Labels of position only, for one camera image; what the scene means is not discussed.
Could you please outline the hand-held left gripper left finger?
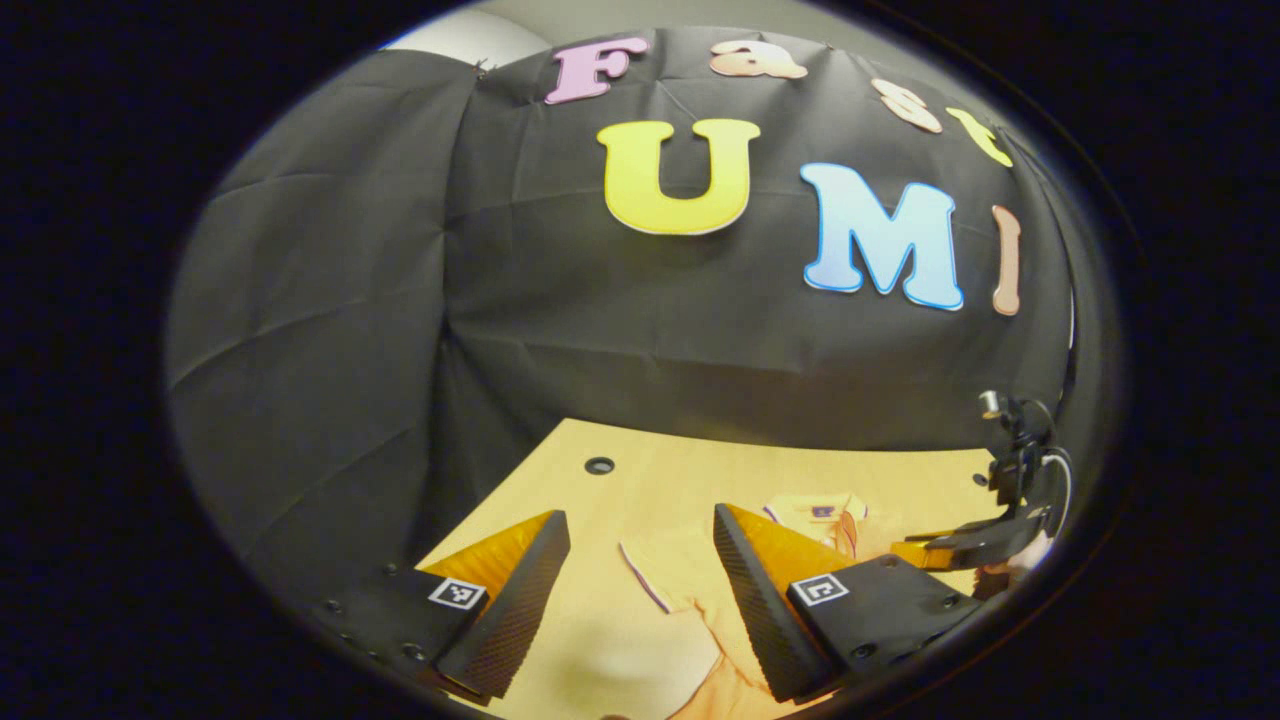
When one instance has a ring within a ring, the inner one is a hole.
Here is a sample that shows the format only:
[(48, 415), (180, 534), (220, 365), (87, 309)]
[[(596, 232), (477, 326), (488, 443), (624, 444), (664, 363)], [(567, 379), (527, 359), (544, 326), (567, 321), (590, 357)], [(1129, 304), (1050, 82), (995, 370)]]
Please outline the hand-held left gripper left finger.
[(317, 605), (326, 632), (401, 676), (503, 697), (571, 548), (567, 516), (529, 518), (420, 569), (383, 569)]

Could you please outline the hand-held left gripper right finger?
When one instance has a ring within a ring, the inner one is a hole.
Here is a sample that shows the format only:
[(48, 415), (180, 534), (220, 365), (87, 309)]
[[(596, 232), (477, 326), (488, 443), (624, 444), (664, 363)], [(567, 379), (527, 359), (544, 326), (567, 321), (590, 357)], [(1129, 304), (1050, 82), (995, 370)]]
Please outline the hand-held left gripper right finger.
[(980, 607), (897, 555), (854, 562), (732, 503), (716, 505), (713, 541), (780, 702), (877, 682)]

